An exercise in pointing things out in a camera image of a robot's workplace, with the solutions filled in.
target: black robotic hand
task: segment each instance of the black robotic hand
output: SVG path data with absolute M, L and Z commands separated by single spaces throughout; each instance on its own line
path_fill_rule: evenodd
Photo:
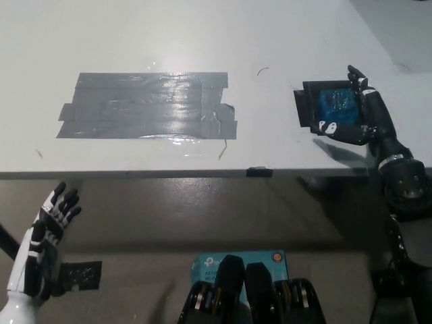
M 66 184 L 60 183 L 40 208 L 32 226 L 24 234 L 7 290 L 47 300 L 55 285 L 57 245 L 72 219 L 81 212 L 75 207 L 80 197 L 77 190 L 64 196 Z

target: robot finger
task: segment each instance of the robot finger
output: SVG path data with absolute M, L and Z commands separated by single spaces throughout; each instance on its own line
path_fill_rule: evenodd
M 65 188 L 66 188 L 66 184 L 64 182 L 60 182 L 60 184 L 56 187 L 56 189 L 54 189 L 49 194 L 48 198 L 43 203 L 42 205 L 43 209 L 45 209 L 47 212 L 50 212 L 54 208 L 55 204 L 57 203 L 57 199 L 63 193 Z
M 77 189 L 72 189 L 67 194 L 65 194 L 63 200 L 59 203 L 59 211 L 62 211 L 66 204 L 68 204 L 70 201 L 73 201 L 77 197 L 77 194 Z
M 61 226 L 63 227 L 64 230 L 68 227 L 68 225 L 70 224 L 72 219 L 76 215 L 81 213 L 81 210 L 82 210 L 81 207 L 76 207 L 76 208 L 72 209 L 69 213 L 67 213 L 67 215 L 63 219 L 63 222 L 61 223 Z
M 366 78 L 366 76 L 362 73 L 362 72 L 360 72 L 358 69 L 356 69 L 354 66 L 352 66 L 352 65 L 349 65 L 348 66 L 348 71 L 351 73 L 351 74 L 354 74 L 357 78 Z

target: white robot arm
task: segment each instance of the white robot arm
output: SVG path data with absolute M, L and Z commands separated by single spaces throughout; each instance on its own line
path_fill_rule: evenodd
M 6 306 L 0 324 L 36 324 L 39 308 L 48 300 L 55 285 L 57 245 L 71 220 L 81 212 L 75 207 L 78 191 L 61 196 L 60 183 L 40 208 L 31 228 L 24 234 L 7 284 Z

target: black wire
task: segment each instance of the black wire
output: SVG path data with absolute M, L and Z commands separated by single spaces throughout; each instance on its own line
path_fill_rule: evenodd
M 387 271 L 390 270 L 390 267 L 392 266 L 392 264 L 393 264 L 393 258 L 391 258 L 391 260 L 387 266 Z M 378 308 L 378 302 L 379 302 L 379 299 L 381 298 L 381 296 L 379 295 L 379 288 L 380 288 L 380 286 L 378 286 L 378 288 L 377 288 L 377 295 L 375 297 L 375 303 L 373 304 L 371 317 L 369 317 L 369 324 L 373 324 L 373 320 L 375 319 L 375 313 L 377 312 L 377 308 Z

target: robotic hand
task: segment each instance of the robotic hand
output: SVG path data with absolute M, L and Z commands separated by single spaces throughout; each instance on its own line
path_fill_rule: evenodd
M 57 245 L 81 212 L 75 207 L 80 199 L 78 191 L 61 196 L 65 188 L 62 182 L 50 193 L 24 234 L 7 285 L 9 301 L 0 312 L 2 324 L 36 324 L 39 308 L 55 289 Z

